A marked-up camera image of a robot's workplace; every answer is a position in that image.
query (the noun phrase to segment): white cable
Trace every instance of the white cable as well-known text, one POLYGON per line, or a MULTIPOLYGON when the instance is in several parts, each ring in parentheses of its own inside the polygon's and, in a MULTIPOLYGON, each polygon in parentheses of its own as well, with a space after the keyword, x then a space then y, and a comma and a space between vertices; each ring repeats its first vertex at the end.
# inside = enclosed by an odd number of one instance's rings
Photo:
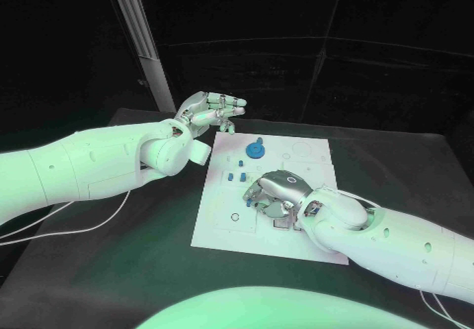
POLYGON ((447 315, 447 317, 448 317, 450 319, 453 319, 453 317, 450 316, 450 313, 447 312, 447 310, 445 310, 445 308, 444 308, 444 306, 442 306, 442 303, 440 302, 438 296, 437 296, 434 293, 432 293, 432 297, 437 299, 437 302, 438 302, 438 305, 440 305, 440 307, 441 307, 441 310, 444 311, 444 314, 447 315))
POLYGON ((13 231, 12 233, 2 235, 0 239, 6 238, 7 236, 22 232, 28 228, 30 228, 33 225, 36 225, 41 221, 43 221, 49 216, 52 216, 59 210, 64 210, 74 202, 69 202, 66 205, 64 205, 59 209, 56 209, 53 212, 51 212, 42 219, 39 219, 35 223, 32 223, 29 226, 25 226, 22 229, 13 231))
POLYGON ((114 215, 110 216, 110 218, 104 222, 101 222, 100 225, 94 226, 92 228, 87 228, 87 229, 78 230, 78 231, 66 231, 66 232, 46 233, 46 234, 42 234, 42 235, 30 236, 29 238, 25 238, 25 239, 20 239, 20 240, 13 240, 13 241, 9 241, 9 242, 3 242, 3 243, 0 243, 0 245, 12 245, 13 243, 19 243, 19 242, 23 242, 23 241, 28 241, 28 240, 33 240, 33 239, 42 238, 45 236, 64 235, 64 234, 77 234, 77 233, 84 233, 84 232, 92 231, 94 229, 100 228, 114 218, 114 216, 117 215, 117 213, 121 211, 121 207, 126 204, 128 195, 130 195, 130 191, 127 192, 124 201, 121 202, 121 206, 118 207, 117 211, 114 212, 114 215))
POLYGON ((360 197, 359 195, 355 195, 353 193, 349 193, 346 191, 342 191, 342 190, 337 190, 336 188, 332 188, 329 186, 323 186, 323 188, 334 191, 334 192, 339 192, 340 194, 345 194, 347 197, 353 197, 355 199, 359 199, 359 200, 363 200, 368 204, 372 204, 376 208, 382 208, 375 202, 369 201, 368 199, 365 199, 363 197, 360 197))
POLYGON ((458 327, 461 327, 463 329, 471 329, 468 326, 466 326, 464 324, 461 324, 457 320, 453 320, 450 317, 445 317, 427 303, 425 301, 425 296, 422 294, 422 291, 419 291, 419 295, 422 296, 422 301, 425 302, 427 306, 430 307, 430 309, 442 317, 445 318, 448 321, 451 321, 458 327))

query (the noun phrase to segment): blue object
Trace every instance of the blue object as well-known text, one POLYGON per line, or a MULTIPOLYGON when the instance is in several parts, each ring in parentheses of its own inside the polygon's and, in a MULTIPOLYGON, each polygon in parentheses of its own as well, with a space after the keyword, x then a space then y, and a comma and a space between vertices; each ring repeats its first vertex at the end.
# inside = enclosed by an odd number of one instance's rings
POLYGON ((257 142, 248 144, 245 152, 249 158, 260 159, 265 155, 265 148, 262 143, 264 143, 262 137, 258 137, 257 142))

